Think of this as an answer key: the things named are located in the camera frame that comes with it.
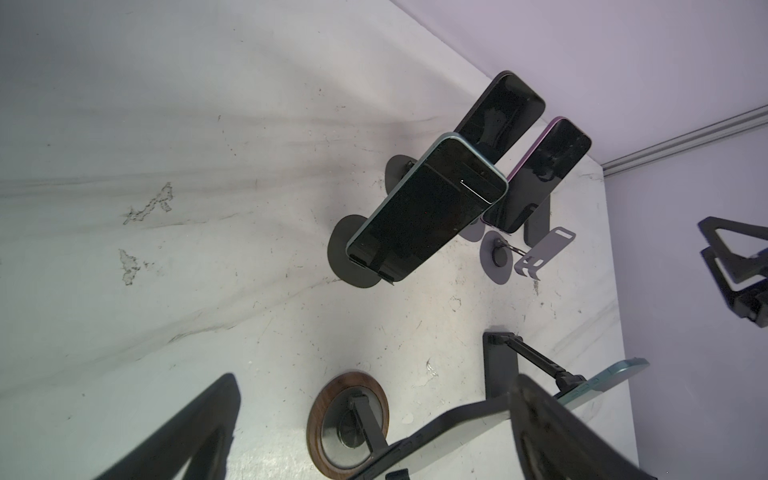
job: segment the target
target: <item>black smartphone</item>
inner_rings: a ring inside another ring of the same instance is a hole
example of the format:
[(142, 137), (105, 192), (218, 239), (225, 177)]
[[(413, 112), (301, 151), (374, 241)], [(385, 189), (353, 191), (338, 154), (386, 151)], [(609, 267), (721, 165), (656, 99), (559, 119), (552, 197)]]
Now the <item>black smartphone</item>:
[(587, 154), (592, 140), (570, 120), (555, 118), (509, 176), (509, 190), (483, 221), (513, 233)]
[(545, 106), (544, 100), (523, 80), (503, 71), (454, 131), (496, 164), (539, 119)]
[(461, 135), (443, 134), (352, 236), (346, 254), (400, 281), (506, 191), (504, 175)]

